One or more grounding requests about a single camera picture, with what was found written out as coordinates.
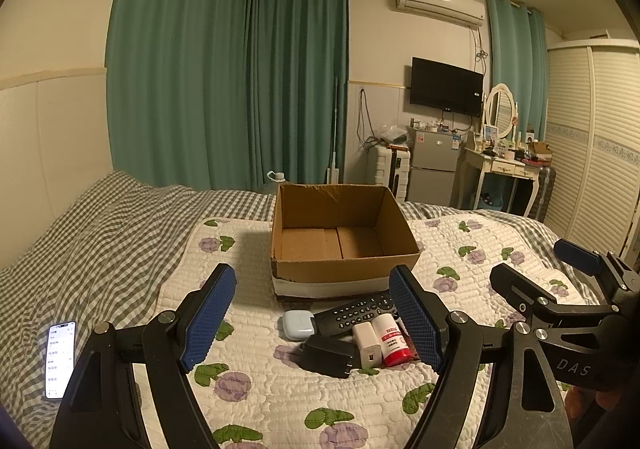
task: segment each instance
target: person's hand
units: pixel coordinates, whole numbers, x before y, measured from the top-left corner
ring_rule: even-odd
[[[625,386],[619,385],[610,391],[596,391],[596,403],[602,409],[610,411],[616,406],[624,390]],[[584,412],[591,403],[591,400],[586,395],[587,393],[588,390],[576,385],[569,387],[569,391],[567,391],[564,397],[564,408],[566,409],[566,415],[569,417],[569,421],[578,420],[584,415]]]

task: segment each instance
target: red bottle cap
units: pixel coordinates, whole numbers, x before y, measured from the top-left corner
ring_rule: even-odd
[[[411,350],[409,348],[402,348],[401,350],[396,350],[385,357],[385,366],[397,366],[399,364],[412,361],[413,359],[414,356],[412,355]]]

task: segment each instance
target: white suitcase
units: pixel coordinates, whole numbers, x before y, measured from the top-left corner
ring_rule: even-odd
[[[404,202],[409,183],[411,153],[390,150],[385,146],[373,146],[369,150],[367,184],[384,185],[391,190],[396,201]]]

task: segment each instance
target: black charger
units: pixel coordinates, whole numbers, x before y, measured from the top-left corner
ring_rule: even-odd
[[[353,368],[356,347],[333,337],[313,334],[302,347],[298,366],[328,377],[346,379]]]

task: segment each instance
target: television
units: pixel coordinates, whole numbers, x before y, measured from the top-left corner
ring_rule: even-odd
[[[482,115],[482,74],[414,57],[409,102],[446,112]]]

